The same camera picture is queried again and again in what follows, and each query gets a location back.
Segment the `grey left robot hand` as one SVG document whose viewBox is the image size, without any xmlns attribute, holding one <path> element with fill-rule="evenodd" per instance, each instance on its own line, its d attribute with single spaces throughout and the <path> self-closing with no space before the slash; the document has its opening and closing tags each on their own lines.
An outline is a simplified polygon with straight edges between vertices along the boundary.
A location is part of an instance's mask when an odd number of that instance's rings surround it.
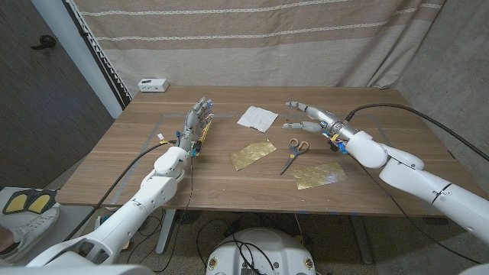
<svg viewBox="0 0 489 275">
<path fill-rule="evenodd" d="M 202 97 L 187 113 L 176 146 L 191 154 L 193 145 L 204 135 L 204 130 L 212 118 L 212 100 Z"/>
</svg>

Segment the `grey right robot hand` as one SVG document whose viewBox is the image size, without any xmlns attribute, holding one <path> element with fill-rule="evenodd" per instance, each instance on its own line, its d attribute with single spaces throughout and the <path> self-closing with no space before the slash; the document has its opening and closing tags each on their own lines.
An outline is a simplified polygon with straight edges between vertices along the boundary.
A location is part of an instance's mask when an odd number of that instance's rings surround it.
<svg viewBox="0 0 489 275">
<path fill-rule="evenodd" d="M 331 112 L 324 111 L 301 102 L 286 102 L 286 105 L 290 108 L 305 112 L 309 118 L 315 119 L 316 122 L 302 121 L 285 123 L 283 124 L 282 128 L 301 129 L 312 133 L 325 131 L 330 134 L 331 137 L 337 135 L 338 138 L 343 141 L 349 141 L 358 133 L 356 128 L 353 128 L 346 122 L 341 121 Z"/>
</svg>

